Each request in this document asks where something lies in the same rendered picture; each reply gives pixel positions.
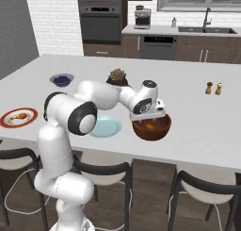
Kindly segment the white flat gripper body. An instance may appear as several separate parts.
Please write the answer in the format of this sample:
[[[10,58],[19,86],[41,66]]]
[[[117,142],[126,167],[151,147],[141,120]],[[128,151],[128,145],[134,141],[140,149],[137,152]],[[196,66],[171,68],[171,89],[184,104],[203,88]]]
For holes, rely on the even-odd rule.
[[[141,114],[130,113],[131,121],[143,121],[150,119],[163,118],[166,116],[166,110],[162,107],[150,109],[147,112]]]

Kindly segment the brown bowl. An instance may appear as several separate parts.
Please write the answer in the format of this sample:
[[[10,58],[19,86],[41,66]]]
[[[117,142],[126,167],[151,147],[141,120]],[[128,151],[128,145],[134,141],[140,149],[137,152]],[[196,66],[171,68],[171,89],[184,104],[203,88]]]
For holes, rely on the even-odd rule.
[[[154,129],[147,129],[146,124],[153,124]],[[163,118],[132,121],[135,133],[143,140],[161,140],[169,132],[171,126],[171,118],[166,115]]]

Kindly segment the grey bowl of blueberries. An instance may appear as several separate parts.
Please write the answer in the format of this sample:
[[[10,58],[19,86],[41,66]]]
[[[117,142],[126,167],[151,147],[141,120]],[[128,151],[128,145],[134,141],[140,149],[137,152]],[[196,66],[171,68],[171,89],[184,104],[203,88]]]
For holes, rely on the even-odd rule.
[[[50,77],[50,81],[60,88],[69,86],[73,79],[74,76],[72,74],[55,74]]]

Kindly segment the chicken drumstick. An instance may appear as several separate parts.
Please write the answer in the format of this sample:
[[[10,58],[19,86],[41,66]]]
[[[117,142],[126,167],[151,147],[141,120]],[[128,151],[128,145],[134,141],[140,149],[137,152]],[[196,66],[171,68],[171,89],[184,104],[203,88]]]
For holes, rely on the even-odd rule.
[[[27,118],[26,113],[20,113],[20,114],[18,114],[18,115],[15,115],[15,116],[10,117],[10,118],[9,118],[9,121],[10,121],[10,122],[14,122],[14,121],[24,121],[24,120],[26,120],[26,118]]]

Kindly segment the light blue plate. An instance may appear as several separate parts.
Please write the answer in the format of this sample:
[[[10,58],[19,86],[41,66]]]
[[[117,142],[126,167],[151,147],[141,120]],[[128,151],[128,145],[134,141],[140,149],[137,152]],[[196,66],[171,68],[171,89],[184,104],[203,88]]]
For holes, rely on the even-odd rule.
[[[99,116],[96,125],[89,132],[95,138],[110,138],[121,131],[121,122],[111,116]]]

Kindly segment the potted succulent plant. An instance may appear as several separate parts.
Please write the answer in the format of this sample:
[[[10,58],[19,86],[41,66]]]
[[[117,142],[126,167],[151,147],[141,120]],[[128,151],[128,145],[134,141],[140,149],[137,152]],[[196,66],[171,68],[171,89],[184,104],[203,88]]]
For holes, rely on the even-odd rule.
[[[115,69],[110,73],[106,82],[111,85],[125,87],[128,85],[128,81],[126,79],[126,72],[121,70],[120,68]]]

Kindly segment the dark dishwasher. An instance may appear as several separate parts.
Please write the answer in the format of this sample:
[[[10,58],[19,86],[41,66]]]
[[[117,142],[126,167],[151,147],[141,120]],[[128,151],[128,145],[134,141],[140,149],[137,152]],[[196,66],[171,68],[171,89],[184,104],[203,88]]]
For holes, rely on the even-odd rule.
[[[145,59],[174,60],[175,35],[144,35],[140,41],[140,57]]]

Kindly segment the black and white stool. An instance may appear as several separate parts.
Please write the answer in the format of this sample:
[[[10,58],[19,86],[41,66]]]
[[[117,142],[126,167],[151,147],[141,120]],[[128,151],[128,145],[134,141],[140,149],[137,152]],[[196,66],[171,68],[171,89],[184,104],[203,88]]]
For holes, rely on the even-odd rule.
[[[16,171],[24,169],[30,187],[34,189],[34,181],[29,174],[29,166],[33,166],[33,171],[38,173],[40,159],[30,148],[0,149],[0,170]],[[8,209],[6,207],[7,195],[4,192],[2,180],[0,178],[0,207],[2,207],[6,226],[9,226]]]
[[[124,223],[121,227],[101,231],[130,231],[130,209],[133,206],[133,160],[130,157],[73,156],[74,168],[94,184],[94,200],[98,201],[98,186],[121,183],[125,187]]]
[[[206,193],[221,194],[223,196],[231,195],[233,199],[233,205],[230,209],[229,217],[225,227],[225,231],[231,231],[233,218],[238,206],[238,200],[241,197],[241,185],[215,184],[215,183],[211,183],[208,181],[201,180],[197,177],[194,177],[185,171],[180,171],[179,173],[175,173],[175,175],[173,176],[171,196],[169,197],[168,231],[172,231],[173,229],[178,198],[179,198],[179,194],[181,193],[180,188],[181,188],[182,182],[185,182],[186,184],[188,184],[192,188],[195,188],[196,190],[205,191]]]

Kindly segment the brown base cupboard run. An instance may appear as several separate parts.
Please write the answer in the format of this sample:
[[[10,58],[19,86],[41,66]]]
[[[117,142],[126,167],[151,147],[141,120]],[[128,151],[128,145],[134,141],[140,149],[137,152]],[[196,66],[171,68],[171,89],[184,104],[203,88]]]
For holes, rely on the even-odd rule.
[[[189,36],[174,38],[173,56],[168,56],[168,47],[158,49],[159,44],[145,42],[150,36],[123,34],[119,45],[83,44],[84,55],[108,58],[142,58],[192,61],[203,63],[241,64],[241,37]]]

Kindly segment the silver coffee machine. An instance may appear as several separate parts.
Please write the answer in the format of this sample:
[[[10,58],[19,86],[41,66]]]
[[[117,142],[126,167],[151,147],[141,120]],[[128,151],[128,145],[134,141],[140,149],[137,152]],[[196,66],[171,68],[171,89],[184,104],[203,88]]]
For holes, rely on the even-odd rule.
[[[151,27],[151,14],[150,8],[145,8],[142,5],[136,6],[134,29],[149,29]]]

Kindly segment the dark sink basin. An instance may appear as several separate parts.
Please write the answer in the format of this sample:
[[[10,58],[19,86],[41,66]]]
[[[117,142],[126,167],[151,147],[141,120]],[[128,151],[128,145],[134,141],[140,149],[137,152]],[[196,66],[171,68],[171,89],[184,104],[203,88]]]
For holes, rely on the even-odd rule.
[[[237,34],[232,28],[227,27],[187,27],[178,26],[179,32],[193,33],[216,33],[216,34]]]

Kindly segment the dark metal tap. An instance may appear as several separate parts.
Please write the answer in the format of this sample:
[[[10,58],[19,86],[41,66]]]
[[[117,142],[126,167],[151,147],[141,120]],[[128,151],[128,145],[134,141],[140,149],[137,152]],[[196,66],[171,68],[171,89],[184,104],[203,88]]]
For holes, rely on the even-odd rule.
[[[212,22],[212,19],[209,21],[208,20],[208,13],[211,11],[210,8],[207,8],[206,11],[205,11],[205,17],[204,17],[204,20],[203,20],[203,24],[202,24],[202,28],[205,28],[207,27],[208,25],[211,24]]]

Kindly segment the red-rimmed white plate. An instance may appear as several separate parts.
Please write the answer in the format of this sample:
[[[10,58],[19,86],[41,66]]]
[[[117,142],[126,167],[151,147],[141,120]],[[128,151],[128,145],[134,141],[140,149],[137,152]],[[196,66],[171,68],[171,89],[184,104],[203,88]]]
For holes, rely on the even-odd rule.
[[[26,113],[27,118],[24,121],[14,121],[10,122],[9,118],[15,115],[18,115],[20,113]],[[33,123],[39,116],[39,113],[31,107],[21,107],[21,108],[16,108],[13,109],[7,113],[5,113],[1,118],[0,118],[0,125],[5,128],[19,128],[26,126],[28,124]]]

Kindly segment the black wall oven stack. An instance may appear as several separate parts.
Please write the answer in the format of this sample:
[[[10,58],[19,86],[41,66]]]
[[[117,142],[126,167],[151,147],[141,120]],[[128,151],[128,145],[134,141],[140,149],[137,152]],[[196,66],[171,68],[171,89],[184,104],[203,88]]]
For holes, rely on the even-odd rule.
[[[78,0],[83,43],[121,43],[121,0]]]

